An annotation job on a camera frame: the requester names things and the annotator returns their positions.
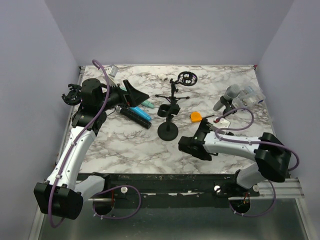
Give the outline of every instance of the lavender wall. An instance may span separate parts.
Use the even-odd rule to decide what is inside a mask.
[[[257,68],[277,136],[301,158],[298,176],[320,236],[320,1],[295,0]]]
[[[257,64],[293,0],[45,0],[76,61]]]
[[[0,8],[0,238],[28,239],[33,188],[53,169],[79,68],[43,0]]]

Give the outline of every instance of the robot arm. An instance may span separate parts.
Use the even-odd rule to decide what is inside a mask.
[[[53,188],[52,215],[74,220],[80,214],[83,202],[107,187],[105,186],[106,180],[103,174],[99,175],[98,173],[89,176],[81,183],[76,184],[76,181],[85,155],[95,140],[102,124],[107,119],[105,111],[116,106],[136,107],[149,98],[147,94],[132,87],[128,80],[124,80],[123,83],[126,91],[120,89],[119,85],[110,87],[104,111],[92,124],[90,122],[102,108],[106,98],[106,94],[103,93],[102,88],[106,88],[107,86],[100,83],[98,79],[90,78],[85,80],[82,86],[70,84],[69,94],[67,96],[62,95],[62,99],[66,104],[71,106],[80,104],[80,106],[72,117],[71,125],[73,128],[71,129],[70,138],[60,161],[47,180],[44,183],[38,182],[33,190],[42,213],[48,214],[49,199]],[[74,139],[88,124],[90,126],[88,126],[75,143]],[[71,145],[74,146],[70,154],[67,155]],[[64,168],[62,173],[58,174],[63,160],[65,161]]]
[[[250,159],[255,163],[235,173],[235,183],[243,189],[264,180],[284,182],[288,173],[291,153],[270,145],[245,144],[219,140],[216,128],[204,118],[193,137],[181,137],[179,150],[192,156],[211,161],[212,155],[229,154]],[[261,137],[242,137],[224,135],[224,139],[243,140],[247,142],[271,142],[283,145],[273,134],[264,132]]]

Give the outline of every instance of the gray microphone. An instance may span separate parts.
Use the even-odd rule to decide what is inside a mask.
[[[240,94],[240,87],[238,84],[233,84],[231,86],[229,86],[226,90],[225,90],[225,94],[223,95],[223,98],[226,101],[230,101],[232,99],[235,99],[236,97],[238,97]],[[219,111],[224,105],[221,103],[221,100],[219,99],[219,101],[213,106],[213,110],[214,111]]]

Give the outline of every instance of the orange object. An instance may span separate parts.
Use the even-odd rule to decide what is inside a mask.
[[[198,113],[197,111],[194,111],[193,113],[191,113],[190,118],[191,118],[191,122],[193,123],[199,123],[202,120],[201,114]]]

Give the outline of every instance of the marble tabletop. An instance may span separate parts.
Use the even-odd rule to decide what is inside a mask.
[[[145,129],[119,113],[108,116],[96,139],[87,151],[82,163],[81,173],[136,173],[136,174],[233,174],[238,169],[250,166],[253,162],[233,155],[219,154],[212,161],[202,161],[178,150],[181,136],[191,137],[198,129],[199,123],[191,123],[190,114],[199,112],[202,116],[214,112],[213,106],[226,88],[232,84],[253,81],[258,84],[252,66],[176,66],[176,65],[117,65],[119,67],[115,81],[129,82],[138,90],[149,94],[149,101],[154,109],[140,106],[152,117],[152,126]],[[157,115],[158,107],[167,103],[155,95],[171,94],[169,81],[158,78],[165,74],[174,80],[183,71],[197,75],[194,86],[178,85],[176,97],[190,96],[188,100],[178,102],[181,110],[174,116],[173,122],[179,129],[178,137],[173,141],[163,141],[158,137],[158,126],[165,121]],[[82,81],[98,78],[104,82],[102,72],[94,66],[85,68]],[[272,133],[267,109],[264,103],[252,108],[254,124],[247,130],[235,133],[238,136],[261,136],[263,132]],[[250,114],[238,111],[227,118],[232,128],[243,127],[250,122]]]

